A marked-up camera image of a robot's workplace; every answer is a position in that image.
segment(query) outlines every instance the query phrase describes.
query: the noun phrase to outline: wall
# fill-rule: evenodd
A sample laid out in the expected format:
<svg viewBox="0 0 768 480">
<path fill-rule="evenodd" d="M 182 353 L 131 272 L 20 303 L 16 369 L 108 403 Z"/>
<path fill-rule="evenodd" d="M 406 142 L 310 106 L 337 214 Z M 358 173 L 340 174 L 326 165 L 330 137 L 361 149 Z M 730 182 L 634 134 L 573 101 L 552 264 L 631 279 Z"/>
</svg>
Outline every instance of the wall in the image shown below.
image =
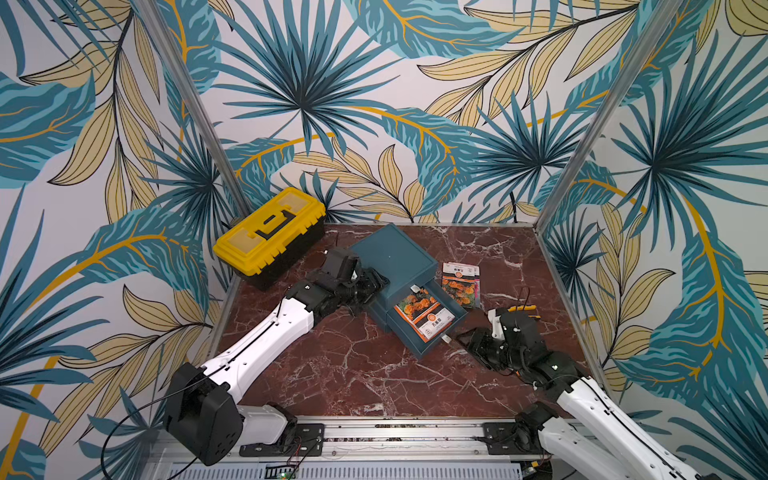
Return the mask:
<svg viewBox="0 0 768 480">
<path fill-rule="evenodd" d="M 216 57 L 195 43 L 218 36 L 207 2 L 160 4 L 191 67 Z M 102 478 L 114 421 L 207 354 L 232 209 L 130 2 L 2 2 L 0 21 L 0 478 Z M 116 432 L 112 478 L 161 416 Z"/>
<path fill-rule="evenodd" d="M 647 65 L 544 232 L 614 397 L 702 473 L 768 472 L 768 3 Z"/>
<path fill-rule="evenodd" d="M 201 97 L 254 207 L 293 185 L 335 221 L 505 222 L 514 193 L 533 221 L 655 4 L 229 0 Z"/>
</svg>

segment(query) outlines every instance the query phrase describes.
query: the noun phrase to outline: yellow toolbox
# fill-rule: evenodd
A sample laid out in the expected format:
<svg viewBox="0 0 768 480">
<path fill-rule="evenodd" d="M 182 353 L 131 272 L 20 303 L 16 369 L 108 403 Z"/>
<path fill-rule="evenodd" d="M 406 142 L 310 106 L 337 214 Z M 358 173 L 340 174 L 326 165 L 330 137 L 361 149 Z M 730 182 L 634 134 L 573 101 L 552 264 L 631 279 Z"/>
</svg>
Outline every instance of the yellow toolbox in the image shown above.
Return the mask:
<svg viewBox="0 0 768 480">
<path fill-rule="evenodd" d="M 214 252 L 267 290 L 325 233 L 322 202 L 288 187 L 216 241 Z"/>
</svg>

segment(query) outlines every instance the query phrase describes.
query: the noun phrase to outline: wire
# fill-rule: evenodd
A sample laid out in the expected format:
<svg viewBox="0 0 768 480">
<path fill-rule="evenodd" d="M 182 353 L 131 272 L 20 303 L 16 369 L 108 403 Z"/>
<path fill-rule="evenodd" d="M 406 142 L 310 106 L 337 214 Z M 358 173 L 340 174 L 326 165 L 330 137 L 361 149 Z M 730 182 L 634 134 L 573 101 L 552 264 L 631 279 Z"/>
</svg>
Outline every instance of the wire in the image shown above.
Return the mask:
<svg viewBox="0 0 768 480">
<path fill-rule="evenodd" d="M 175 474 L 174 476 L 172 476 L 172 477 L 168 477 L 168 480 L 174 480 L 174 478 L 176 478 L 177 476 L 179 476 L 179 475 L 181 475 L 182 473 L 184 473 L 184 470 L 186 470 L 187 468 L 191 467 L 191 466 L 192 466 L 192 464 L 194 463 L 194 461 L 195 461 L 195 460 L 197 460 L 197 457 L 195 457 L 195 458 L 192 458 L 192 462 L 189 462 L 189 463 L 187 463 L 187 466 L 186 466 L 186 467 L 184 467 L 184 468 L 182 468 L 182 469 L 181 469 L 181 470 L 179 470 L 178 472 L 176 472 L 176 474 Z"/>
<path fill-rule="evenodd" d="M 156 399 L 156 400 L 152 400 L 152 401 L 151 401 L 151 402 L 149 402 L 148 404 L 146 404 L 146 405 L 144 405 L 144 406 L 141 406 L 141 407 L 139 407 L 138 409 L 134 410 L 133 412 L 129 413 L 129 414 L 128 414 L 128 415 L 126 415 L 126 416 L 125 416 L 125 417 L 124 417 L 124 418 L 123 418 L 123 419 L 122 419 L 120 422 L 118 422 L 118 424 L 114 426 L 114 428 L 112 429 L 112 431 L 111 431 L 111 432 L 109 432 L 109 435 L 107 435 L 107 439 L 106 439 L 106 440 L 104 440 L 104 444 L 101 446 L 101 473 L 103 473 L 103 474 L 104 474 L 104 477 L 105 477 L 107 480 L 114 480 L 114 479 L 112 478 L 112 476 L 111 476 L 111 475 L 109 475 L 109 473 L 107 472 L 107 466 L 104 464 L 104 454 L 105 454 L 105 452 L 107 451 L 107 444 L 109 443 L 109 439 L 111 439 L 111 438 L 112 438 L 112 435 L 114 435 L 114 433 L 115 433 L 115 432 L 116 432 L 116 431 L 117 431 L 117 430 L 120 428 L 120 425 L 123 425 L 123 424 L 126 422 L 126 420 L 128 420 L 130 417 L 132 417 L 132 416 L 134 416 L 134 415 L 137 415 L 137 414 L 138 414 L 138 413 L 139 413 L 141 410 L 144 410 L 144 409 L 146 409 L 148 406 L 150 406 L 150 405 L 153 405 L 153 404 L 155 404 L 155 403 L 157 403 L 157 402 L 161 402 L 161 401 L 163 401 L 163 400 L 165 400 L 165 399 L 167 399 L 167 398 L 170 398 L 170 397 L 172 397 L 172 396 L 176 395 L 177 393 L 181 393 L 181 392 L 183 392 L 183 391 L 184 391 L 184 390 L 186 390 L 186 389 L 190 389 L 190 388 L 194 387 L 195 385 L 199 384 L 200 382 L 203 382 L 204 380 L 206 380 L 206 379 L 210 378 L 212 375 L 214 375 L 214 374 L 216 374 L 216 373 L 220 372 L 220 371 L 221 371 L 222 369 L 224 369 L 224 367 L 226 367 L 226 366 L 229 366 L 229 363 L 225 363 L 224 365 L 220 366 L 218 369 L 214 370 L 214 371 L 213 371 L 212 373 L 210 373 L 209 375 L 206 375 L 206 376 L 204 376 L 202 379 L 199 379 L 199 380 L 197 380 L 196 382 L 193 382 L 193 383 L 191 383 L 191 384 L 189 384 L 189 385 L 185 386 L 185 387 L 184 387 L 184 388 L 182 388 L 182 389 L 178 389 L 176 392 L 173 392 L 173 393 L 171 393 L 171 394 L 168 394 L 168 395 L 165 395 L 165 396 L 161 396 L 159 399 Z M 183 472 L 183 471 L 184 471 L 185 469 L 187 469 L 187 468 L 188 468 L 190 465 L 192 465 L 192 463 L 193 463 L 195 460 L 197 460 L 197 457 L 193 458 L 192 462 L 190 462 L 190 463 L 189 463 L 189 465 L 187 465 L 186 467 L 184 467 L 184 469 L 183 469 L 183 470 L 181 470 L 181 472 Z M 178 475 L 179 475 L 181 472 L 179 472 L 179 473 L 177 473 L 176 475 L 174 475 L 174 476 L 170 477 L 168 480 L 171 480 L 172 478 L 176 478 L 176 477 L 177 477 L 177 476 L 178 476 Z"/>
<path fill-rule="evenodd" d="M 306 453 L 304 453 L 304 456 L 301 458 L 301 460 L 299 460 L 299 463 L 298 463 L 298 464 L 296 465 L 296 467 L 294 467 L 294 469 L 291 471 L 291 473 L 290 473 L 290 477 L 288 477 L 286 480 L 293 480 L 293 479 L 295 478 L 295 477 L 294 477 L 294 475 L 296 474 L 296 472 L 298 472 L 298 470 L 299 470 L 299 467 L 301 466 L 301 464 L 302 464 L 302 463 L 304 463 L 304 460 L 306 459 L 306 457 L 307 457 L 307 456 L 310 454 L 310 452 L 311 452 L 312 450 L 314 450 L 314 449 L 315 449 L 315 447 L 317 447 L 317 445 L 318 445 L 319 443 L 320 443 L 320 440 L 319 440 L 319 439 L 318 439 L 318 440 L 315 440 L 315 445 L 312 445 L 312 448 L 310 448 L 310 449 L 307 449 L 307 450 L 306 450 Z"/>
<path fill-rule="evenodd" d="M 578 470 L 574 469 L 573 472 L 569 473 L 568 475 L 566 475 L 565 477 L 561 478 L 560 480 L 565 480 L 566 478 L 573 476 L 577 471 Z"/>
<path fill-rule="evenodd" d="M 580 377 L 579 379 L 580 379 L 580 380 L 581 380 L 581 381 L 582 381 L 582 382 L 583 382 L 583 383 L 584 383 L 584 384 L 585 384 L 585 385 L 586 385 L 586 386 L 587 386 L 587 387 L 588 387 L 588 388 L 589 388 L 589 389 L 592 391 L 592 393 L 594 393 L 594 396 L 595 396 L 595 398 L 597 398 L 598 400 L 600 400 L 600 403 L 602 403 L 602 404 L 603 404 L 603 406 L 605 407 L 606 411 L 610 412 L 610 413 L 611 413 L 611 415 L 612 415 L 612 416 L 613 416 L 613 417 L 614 417 L 614 418 L 615 418 L 615 419 L 616 419 L 616 420 L 617 420 L 617 421 L 618 421 L 618 422 L 621 424 L 621 426 L 623 426 L 623 427 L 624 427 L 624 429 L 625 429 L 625 430 L 627 430 L 629 433 L 631 433 L 631 434 L 632 434 L 632 436 L 633 436 L 633 437 L 635 437 L 635 438 L 636 438 L 636 439 L 637 439 L 637 440 L 638 440 L 640 443 L 642 443 L 642 444 L 645 446 L 645 448 L 646 448 L 646 449 L 650 450 L 650 452 L 651 452 L 651 453 L 653 453 L 654 455 L 656 455 L 656 456 L 659 458 L 659 460 L 661 460 L 661 463 L 665 464 L 665 465 L 667 466 L 667 468 L 669 468 L 669 469 L 670 469 L 670 470 L 672 470 L 673 472 L 677 473 L 677 474 L 680 476 L 680 478 L 682 478 L 683 480 L 686 480 L 686 478 L 685 478 L 685 477 L 683 477 L 683 475 L 682 475 L 682 474 L 680 474 L 680 473 L 679 473 L 679 472 L 678 472 L 678 471 L 677 471 L 677 470 L 676 470 L 676 469 L 675 469 L 675 468 L 674 468 L 674 467 L 673 467 L 673 466 L 672 466 L 672 465 L 671 465 L 669 462 L 667 462 L 667 460 L 666 460 L 666 459 L 664 459 L 664 457 L 662 457 L 661 455 L 659 455 L 659 453 L 658 453 L 658 452 L 657 452 L 655 449 L 651 448 L 651 446 L 650 446 L 650 445 L 648 445 L 648 444 L 647 444 L 647 443 L 646 443 L 646 442 L 645 442 L 643 439 L 641 439 L 641 438 L 640 438 L 640 437 L 637 435 L 637 433 L 633 432 L 633 431 L 632 431 L 632 429 L 630 429 L 630 428 L 629 428 L 629 427 L 628 427 L 628 426 L 627 426 L 627 425 L 626 425 L 626 424 L 625 424 L 625 423 L 624 423 L 624 422 L 623 422 L 623 421 L 622 421 L 622 420 L 621 420 L 621 419 L 618 417 L 618 415 L 616 415 L 616 412 L 614 412 L 614 410 L 613 410 L 612 408 L 610 408 L 606 402 L 604 402 L 604 401 L 603 401 L 603 399 L 600 397 L 600 394 L 594 391 L 594 389 L 592 388 L 592 385 L 590 385 L 589 383 L 587 383 L 587 381 L 586 381 L 586 380 L 584 380 L 584 378 L 581 378 L 581 377 Z"/>
</svg>

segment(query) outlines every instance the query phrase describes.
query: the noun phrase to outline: marble tabletop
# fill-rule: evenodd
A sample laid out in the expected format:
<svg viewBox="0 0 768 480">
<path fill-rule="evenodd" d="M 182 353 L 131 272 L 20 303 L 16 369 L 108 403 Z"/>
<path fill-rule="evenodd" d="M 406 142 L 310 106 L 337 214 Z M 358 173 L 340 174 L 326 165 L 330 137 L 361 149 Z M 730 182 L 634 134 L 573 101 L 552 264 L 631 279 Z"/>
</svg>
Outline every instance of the marble tabletop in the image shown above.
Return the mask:
<svg viewBox="0 0 768 480">
<path fill-rule="evenodd" d="M 338 237 L 347 247 L 380 225 L 326 225 L 326 235 L 269 291 L 247 285 L 233 305 L 219 351 L 233 345 L 277 305 L 289 285 L 323 262 Z M 548 347 L 584 363 L 574 327 L 530 227 L 400 226 L 442 265 L 481 268 L 481 295 L 488 310 L 515 302 L 516 289 L 531 289 L 540 331 Z M 489 326 L 473 310 L 452 335 Z M 347 309 L 326 317 L 289 346 L 248 389 L 243 405 L 276 402 L 294 415 L 436 415 L 509 417 L 536 400 L 546 401 L 514 376 L 480 366 L 454 340 L 440 343 L 418 361 L 395 333 L 384 333 L 365 313 Z"/>
</svg>

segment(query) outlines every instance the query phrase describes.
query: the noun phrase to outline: metal bracket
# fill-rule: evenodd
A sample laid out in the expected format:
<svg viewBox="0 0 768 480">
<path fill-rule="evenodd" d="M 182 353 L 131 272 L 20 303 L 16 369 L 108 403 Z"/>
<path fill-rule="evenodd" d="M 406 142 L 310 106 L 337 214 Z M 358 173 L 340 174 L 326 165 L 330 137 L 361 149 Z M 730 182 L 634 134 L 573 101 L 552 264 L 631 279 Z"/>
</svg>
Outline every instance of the metal bracket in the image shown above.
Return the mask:
<svg viewBox="0 0 768 480">
<path fill-rule="evenodd" d="M 296 426 L 296 434 L 289 445 L 278 443 L 252 443 L 240 446 L 241 457 L 287 457 L 304 455 L 319 457 L 323 454 L 323 435 L 326 426 L 322 423 L 300 423 Z"/>
<path fill-rule="evenodd" d="M 482 431 L 489 455 L 540 455 L 544 453 L 538 443 L 538 437 L 529 438 L 528 430 L 516 422 L 483 423 Z M 523 450 L 521 446 L 528 448 L 528 450 Z"/>
</svg>

